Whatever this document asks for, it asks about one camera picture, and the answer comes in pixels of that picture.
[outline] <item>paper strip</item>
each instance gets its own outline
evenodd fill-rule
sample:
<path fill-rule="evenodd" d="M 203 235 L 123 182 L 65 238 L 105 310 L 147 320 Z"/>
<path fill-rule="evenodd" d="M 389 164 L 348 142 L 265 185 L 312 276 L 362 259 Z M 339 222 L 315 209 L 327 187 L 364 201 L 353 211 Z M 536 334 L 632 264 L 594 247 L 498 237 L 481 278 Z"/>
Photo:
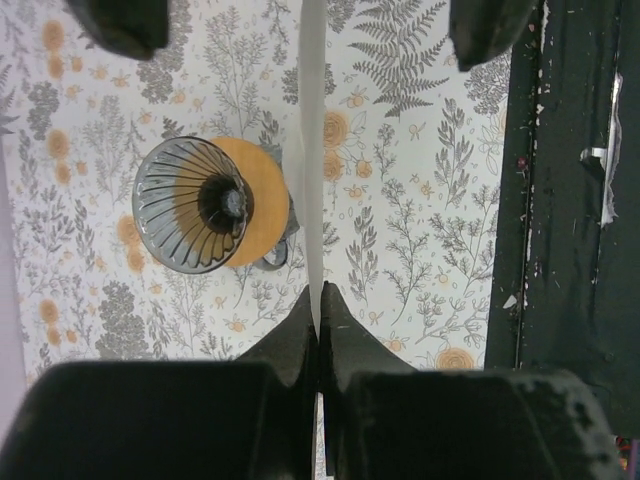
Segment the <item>paper strip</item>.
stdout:
<path fill-rule="evenodd" d="M 303 0 L 298 50 L 300 130 L 304 155 L 302 210 L 311 313 L 318 337 L 320 337 L 320 296 L 324 275 L 322 189 L 326 25 L 326 0 Z"/>

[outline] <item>fern pattern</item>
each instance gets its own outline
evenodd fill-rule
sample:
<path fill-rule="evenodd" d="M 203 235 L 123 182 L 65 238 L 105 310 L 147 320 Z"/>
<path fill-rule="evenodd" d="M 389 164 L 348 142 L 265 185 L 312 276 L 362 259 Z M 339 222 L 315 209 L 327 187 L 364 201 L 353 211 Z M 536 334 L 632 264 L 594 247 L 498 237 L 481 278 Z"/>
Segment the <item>fern pattern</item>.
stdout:
<path fill-rule="evenodd" d="M 9 72 L 12 65 L 4 65 L 4 55 L 0 55 L 0 137 L 9 133 L 13 133 L 7 128 L 11 122 L 18 119 L 18 117 L 11 117 L 7 115 L 7 112 L 13 105 L 13 100 L 16 95 L 16 88 L 13 87 L 7 91 L 7 82 L 9 80 Z"/>
<path fill-rule="evenodd" d="M 420 94 L 444 85 L 449 78 L 421 78 L 432 67 L 446 42 L 438 39 L 430 48 L 422 47 L 437 14 L 446 6 L 441 1 L 424 9 L 422 0 L 366 0 L 375 6 L 360 11 L 358 17 L 368 20 L 354 28 L 369 35 L 374 42 L 354 42 L 355 48 L 371 60 L 356 62 L 353 69 L 366 74 L 378 87 L 380 95 L 374 104 L 391 108 L 385 117 L 400 118 L 407 110 L 433 105 Z"/>
<path fill-rule="evenodd" d="M 438 128 L 438 140 L 442 144 L 440 152 L 436 153 L 436 171 L 434 176 L 438 185 L 447 189 L 447 203 L 459 207 L 469 185 L 470 174 L 467 165 L 473 154 L 474 145 L 459 132 L 465 124 L 465 113 L 452 98 L 445 98 L 442 109 L 443 120 Z"/>

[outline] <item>orange flower pattern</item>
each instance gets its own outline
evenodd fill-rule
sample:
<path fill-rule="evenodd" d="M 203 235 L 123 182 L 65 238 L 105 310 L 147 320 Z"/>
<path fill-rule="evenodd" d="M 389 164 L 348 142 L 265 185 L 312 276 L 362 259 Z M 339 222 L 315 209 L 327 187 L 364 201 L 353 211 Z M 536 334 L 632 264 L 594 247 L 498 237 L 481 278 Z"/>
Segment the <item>orange flower pattern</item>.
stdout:
<path fill-rule="evenodd" d="M 69 137 L 62 130 L 51 130 L 47 137 L 47 151 L 56 160 L 64 160 L 69 155 L 71 144 Z"/>
<path fill-rule="evenodd" d="M 470 369 L 473 368 L 473 357 L 461 348 L 449 348 L 436 357 L 436 368 L 439 369 Z"/>
<path fill-rule="evenodd" d="M 69 343 L 77 343 L 78 334 L 73 330 L 67 330 L 67 340 L 69 341 Z"/>
<path fill-rule="evenodd" d="M 371 166 L 371 162 L 367 162 L 366 160 L 359 160 L 356 164 L 356 174 L 360 178 L 369 178 L 373 173 L 373 167 Z"/>
<path fill-rule="evenodd" d="M 82 57 L 71 57 L 71 71 L 72 72 L 81 72 L 82 67 L 84 67 L 84 62 L 82 61 Z"/>
<path fill-rule="evenodd" d="M 334 149 L 347 139 L 349 124 L 346 117 L 336 111 L 327 112 L 324 116 L 324 146 Z"/>
<path fill-rule="evenodd" d="M 145 259 L 142 252 L 138 249 L 132 248 L 129 250 L 127 254 L 127 265 L 129 265 L 129 270 L 134 273 L 142 273 L 144 270 Z"/>
<path fill-rule="evenodd" d="M 48 20 L 42 28 L 42 44 L 45 50 L 57 52 L 64 44 L 64 27 L 58 20 Z"/>
<path fill-rule="evenodd" d="M 329 182 L 337 182 L 342 178 L 344 165 L 342 159 L 334 150 L 324 154 L 324 179 Z"/>
<path fill-rule="evenodd" d="M 56 181 L 59 185 L 69 185 L 71 181 L 71 168 L 64 161 L 56 162 Z"/>
<path fill-rule="evenodd" d="M 51 299 L 42 300 L 40 302 L 40 318 L 47 325 L 53 325 L 58 321 L 59 313 L 56 302 Z"/>
<path fill-rule="evenodd" d="M 47 61 L 49 76 L 55 80 L 60 80 L 64 74 L 64 62 L 58 55 L 51 55 Z"/>
<path fill-rule="evenodd" d="M 87 162 L 76 163 L 76 171 L 78 172 L 78 175 L 85 176 L 89 172 L 89 169 L 87 168 Z"/>
<path fill-rule="evenodd" d="M 54 347 L 60 346 L 62 336 L 60 335 L 60 332 L 56 327 L 47 328 L 47 340 L 49 341 L 49 344 L 53 345 Z"/>
<path fill-rule="evenodd" d="M 137 247 L 140 245 L 140 235 L 136 228 L 133 215 L 123 215 L 116 225 L 118 240 L 127 247 Z"/>

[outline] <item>gray botanical print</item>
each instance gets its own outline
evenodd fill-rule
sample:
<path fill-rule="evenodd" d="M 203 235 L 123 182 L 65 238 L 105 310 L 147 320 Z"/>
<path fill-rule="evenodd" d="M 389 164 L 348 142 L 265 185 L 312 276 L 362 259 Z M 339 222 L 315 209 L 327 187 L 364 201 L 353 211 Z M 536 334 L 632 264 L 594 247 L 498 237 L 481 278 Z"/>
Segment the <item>gray botanical print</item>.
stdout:
<path fill-rule="evenodd" d="M 51 115 L 58 111 L 60 100 L 58 91 L 48 82 L 38 82 L 27 97 L 33 108 L 29 110 L 27 122 L 33 132 L 34 140 L 44 140 L 47 130 L 51 128 Z"/>
<path fill-rule="evenodd" d="M 157 359 L 166 359 L 166 349 L 171 343 L 171 332 L 167 328 L 167 317 L 162 306 L 155 300 L 149 302 L 151 311 L 147 315 L 146 324 L 149 337 L 153 341 L 153 356 Z"/>
<path fill-rule="evenodd" d="M 209 284 L 205 275 L 183 275 L 164 269 L 167 285 L 171 288 L 172 318 L 166 323 L 171 339 L 193 357 L 198 340 L 206 334 L 202 295 Z"/>
<path fill-rule="evenodd" d="M 82 294 L 84 286 L 84 279 L 82 276 L 76 274 L 72 278 L 72 302 L 69 310 L 74 316 L 73 328 L 78 332 L 80 338 L 88 345 L 91 345 L 91 332 L 93 331 L 93 325 L 91 325 L 88 318 L 88 311 L 86 307 L 86 299 Z"/>
<path fill-rule="evenodd" d="M 29 194 L 29 199 L 34 201 L 38 196 L 38 162 L 31 152 L 31 139 L 27 132 L 20 130 L 20 180 Z"/>
<path fill-rule="evenodd" d="M 456 268 L 467 280 L 464 292 L 475 282 L 484 282 L 491 278 L 495 245 L 498 211 L 495 208 L 500 200 L 497 187 L 483 185 L 478 193 L 471 195 L 474 205 L 480 210 L 480 216 L 473 220 L 462 217 L 444 219 L 436 213 L 429 219 L 438 239 L 447 251 L 445 262 Z"/>
<path fill-rule="evenodd" d="M 96 252 L 93 249 L 95 232 L 88 222 L 87 207 L 84 206 L 80 199 L 76 199 L 75 209 L 76 252 L 80 258 L 84 259 L 86 271 L 90 272 L 96 263 Z"/>
<path fill-rule="evenodd" d="M 260 124 L 262 125 L 262 130 L 258 137 L 260 146 L 271 155 L 271 158 L 282 168 L 282 146 L 278 143 L 279 136 L 282 134 L 280 124 L 273 118 L 273 114 L 266 110 L 262 111 Z"/>
<path fill-rule="evenodd" d="M 280 270 L 282 282 L 255 278 L 251 282 L 251 298 L 255 302 L 257 312 L 251 326 L 258 325 L 263 320 L 277 322 L 283 315 L 289 313 L 293 304 L 304 287 L 299 279 L 299 273 L 304 269 L 304 254 L 302 240 L 298 234 L 288 239 L 289 258 L 287 264 Z"/>
<path fill-rule="evenodd" d="M 169 100 L 173 92 L 173 74 L 184 65 L 184 47 L 193 31 L 189 0 L 173 0 L 171 2 L 170 24 L 171 42 L 169 46 L 158 51 L 151 62 L 139 62 L 136 71 L 140 81 L 145 84 L 142 96 L 149 103 L 157 104 Z"/>
<path fill-rule="evenodd" d="M 373 144 L 374 158 L 378 164 L 380 170 L 380 182 L 384 185 L 385 176 L 389 173 L 389 170 L 393 168 L 398 160 L 396 155 L 389 151 L 391 141 L 393 140 L 396 131 L 388 123 L 383 123 L 378 129 L 377 139 L 379 142 Z"/>
<path fill-rule="evenodd" d="M 240 14 L 235 6 L 207 20 L 205 57 L 218 79 L 214 93 L 222 110 L 211 121 L 221 136 L 240 136 L 257 125 L 260 117 L 256 67 L 264 57 L 263 34 L 240 33 Z"/>
<path fill-rule="evenodd" d="M 169 140 L 170 138 L 180 137 L 180 136 L 190 136 L 197 137 L 198 132 L 184 132 L 184 125 L 178 125 L 177 120 L 171 120 L 168 117 L 162 117 L 162 133 L 160 136 L 164 140 Z"/>
<path fill-rule="evenodd" d="M 324 254 L 329 255 L 338 242 L 340 242 L 338 229 L 329 221 L 322 222 L 322 247 Z"/>
<path fill-rule="evenodd" d="M 478 138 L 480 147 L 478 150 L 486 155 L 485 164 L 487 170 L 493 175 L 498 175 L 504 152 L 504 130 L 506 127 L 506 110 L 502 115 L 491 115 L 490 124 L 482 126 L 482 137 Z"/>
<path fill-rule="evenodd" d="M 477 102 L 473 107 L 480 115 L 495 114 L 500 110 L 500 104 L 506 100 L 509 93 L 509 59 L 508 51 L 493 61 L 480 65 L 471 70 L 469 79 L 465 80 L 467 96 Z"/>
<path fill-rule="evenodd" d="M 327 23 L 335 33 L 344 30 L 356 11 L 356 0 L 327 0 Z"/>
<path fill-rule="evenodd" d="M 375 253 L 378 232 L 373 225 L 371 206 L 363 207 L 360 215 L 353 221 L 356 238 L 345 252 L 351 264 L 349 284 L 356 300 L 364 300 L 368 305 L 367 291 L 371 290 L 378 279 L 378 254 Z"/>
<path fill-rule="evenodd" d="M 271 21 L 269 24 L 269 36 L 274 43 L 271 59 L 276 65 L 283 65 L 287 60 L 290 40 L 287 28 L 283 24 L 283 17 L 290 14 L 291 10 L 281 0 L 267 0 L 267 8 L 262 12 L 262 18 Z"/>
<path fill-rule="evenodd" d="M 13 21 L 9 18 L 9 15 L 5 12 L 3 15 L 4 20 L 4 44 L 5 46 L 11 46 L 11 50 L 7 49 L 6 52 L 11 51 L 11 58 L 13 58 L 16 63 L 16 68 L 20 71 L 22 75 L 26 75 L 27 77 L 30 75 L 29 68 L 27 67 L 27 58 L 29 55 L 29 50 L 24 45 L 24 37 L 25 32 L 22 27 L 18 25 L 17 22 Z"/>
<path fill-rule="evenodd" d="M 233 353 L 233 345 L 229 345 L 225 337 L 213 335 L 211 332 L 200 347 L 200 352 L 214 360 L 233 360 L 236 356 Z"/>
<path fill-rule="evenodd" d="M 327 63 L 324 67 L 324 94 L 329 96 L 336 90 L 336 83 L 333 79 L 333 71 L 331 64 Z M 282 77 L 282 91 L 284 96 L 282 99 L 291 104 L 298 104 L 298 67 L 293 67 L 284 71 Z"/>
<path fill-rule="evenodd" d="M 469 173 L 466 170 L 474 146 L 464 135 L 458 134 L 465 126 L 465 113 L 452 98 L 445 99 L 443 120 L 438 127 L 438 139 L 443 147 L 436 153 L 434 175 L 438 185 L 447 189 L 445 210 L 449 205 L 460 206 L 467 193 Z"/>
<path fill-rule="evenodd" d="M 31 232 L 34 244 L 42 254 L 42 263 L 24 263 L 30 289 L 28 295 L 45 291 L 54 297 L 69 295 L 70 279 L 51 261 L 75 232 L 73 218 L 63 196 L 55 186 L 44 188 L 35 202 L 24 207 L 22 216 Z"/>
<path fill-rule="evenodd" d="M 417 313 L 422 317 L 422 335 L 415 341 L 418 345 L 428 338 L 444 341 L 450 346 L 450 337 L 452 334 L 464 332 L 463 341 L 467 347 L 480 348 L 485 342 L 486 337 L 480 332 L 486 329 L 487 315 L 489 312 L 489 299 L 481 298 L 471 300 L 471 313 L 467 308 L 467 300 L 453 299 L 448 300 L 442 296 L 430 294 L 422 294 L 418 297 Z M 438 320 L 443 316 L 442 306 L 447 305 L 450 310 L 449 316 L 443 324 L 439 324 Z"/>
<path fill-rule="evenodd" d="M 48 343 L 42 344 L 42 346 L 38 350 L 38 357 L 40 358 L 40 363 L 36 366 L 36 372 L 38 375 L 42 375 L 45 371 L 47 371 L 49 367 L 53 365 Z"/>
<path fill-rule="evenodd" d="M 36 8 L 33 2 L 16 2 L 16 18 L 29 28 L 35 27 Z"/>
<path fill-rule="evenodd" d="M 428 40 L 428 30 L 447 3 L 437 2 L 424 10 L 422 0 L 370 0 L 368 3 L 375 6 L 357 14 L 368 19 L 355 29 L 371 36 L 374 42 L 354 42 L 349 46 L 371 58 L 354 63 L 353 69 L 370 77 L 380 90 L 380 96 L 373 103 L 390 105 L 385 117 L 396 118 L 409 109 L 433 105 L 418 94 L 449 80 L 448 77 L 424 78 L 427 67 L 434 65 L 447 38 L 439 39 L 431 48 L 418 50 L 418 47 Z"/>
<path fill-rule="evenodd" d="M 103 289 L 106 299 L 99 311 L 104 332 L 96 342 L 100 358 L 105 360 L 131 360 L 149 358 L 149 344 L 145 324 L 134 310 L 135 297 L 129 285 L 115 280 Z"/>
<path fill-rule="evenodd" d="M 26 227 L 27 222 L 25 221 L 14 221 L 13 223 L 13 263 L 16 268 L 16 282 L 19 282 L 21 280 L 23 267 L 31 267 L 31 263 L 27 260 L 29 243 L 25 239 L 25 236 L 28 233 Z"/>
<path fill-rule="evenodd" d="M 244 296 L 247 282 L 251 278 L 252 274 L 253 274 L 253 265 L 246 265 L 244 267 L 237 267 L 233 269 L 233 277 L 239 290 L 238 299 L 236 300 L 234 308 L 240 305 L 240 302 L 242 301 L 242 297 Z"/>
<path fill-rule="evenodd" d="M 120 98 L 106 95 L 100 104 L 100 119 L 82 129 L 84 141 L 95 157 L 100 191 L 108 193 L 111 204 L 121 203 L 131 195 L 133 173 L 125 162 L 127 132 L 120 109 Z"/>
<path fill-rule="evenodd" d="M 0 55 L 0 66 L 4 63 L 4 55 Z M 8 133 L 13 133 L 7 128 L 18 117 L 10 117 L 7 112 L 13 104 L 13 100 L 16 94 L 16 88 L 13 87 L 11 91 L 7 92 L 7 80 L 9 79 L 9 72 L 11 71 L 11 64 L 4 65 L 0 68 L 0 137 Z"/>
<path fill-rule="evenodd" d="M 402 318 L 411 295 L 421 292 L 431 278 L 432 265 L 421 259 L 420 254 L 427 248 L 429 234 L 415 231 L 415 202 L 412 198 L 405 199 L 407 192 L 404 185 L 391 179 L 385 183 L 382 194 L 394 209 L 394 215 L 387 219 L 387 227 L 397 237 L 387 243 L 386 250 L 397 256 L 400 266 L 399 270 L 384 270 L 395 287 L 396 298 L 402 302 L 402 308 L 392 322 L 394 325 Z"/>
<path fill-rule="evenodd" d="M 124 142 L 124 148 L 129 152 L 130 155 L 130 167 L 137 168 L 142 162 L 145 154 L 140 150 L 140 144 L 143 143 L 146 138 L 140 133 L 140 130 L 136 126 L 136 122 L 133 118 L 129 119 L 129 131 L 126 135 L 126 140 Z M 128 178 L 129 185 L 133 185 L 133 176 Z"/>

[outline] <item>peeling paint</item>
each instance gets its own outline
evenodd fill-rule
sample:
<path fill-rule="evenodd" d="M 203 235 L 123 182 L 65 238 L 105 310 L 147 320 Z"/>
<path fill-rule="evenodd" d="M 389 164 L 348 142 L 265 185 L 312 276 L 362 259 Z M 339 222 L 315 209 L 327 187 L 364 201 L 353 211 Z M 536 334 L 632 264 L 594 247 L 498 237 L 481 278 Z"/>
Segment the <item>peeling paint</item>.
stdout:
<path fill-rule="evenodd" d="M 602 199 L 602 219 L 600 226 L 605 227 L 613 222 L 618 216 L 613 205 L 613 188 L 611 184 L 618 167 L 620 159 L 620 144 L 622 143 L 622 125 L 618 115 L 618 101 L 622 91 L 622 75 L 616 73 L 613 81 L 613 92 L 611 94 L 611 120 L 609 123 L 609 144 L 606 154 L 605 171 L 605 191 Z"/>
<path fill-rule="evenodd" d="M 542 106 L 541 104 L 536 105 L 536 127 L 540 126 L 540 114 L 542 113 L 543 110 L 544 110 L 544 106 Z"/>
<path fill-rule="evenodd" d="M 522 306 L 524 308 L 527 308 L 529 306 L 529 302 L 527 301 L 527 290 L 529 290 L 529 282 L 525 281 L 524 282 L 524 292 L 523 292 L 523 302 L 522 302 Z"/>
<path fill-rule="evenodd" d="M 516 303 L 518 303 L 518 299 L 514 295 L 510 295 L 509 298 L 507 298 L 507 301 L 504 302 L 502 308 L 504 308 L 505 310 L 509 310 Z"/>
<path fill-rule="evenodd" d="M 542 30 L 540 32 L 540 53 L 544 53 L 545 38 L 547 36 L 547 25 L 549 25 L 549 2 L 545 0 L 542 4 Z"/>
<path fill-rule="evenodd" d="M 527 235 L 527 263 L 531 261 L 531 235 L 533 234 L 533 229 L 529 228 L 529 233 Z"/>

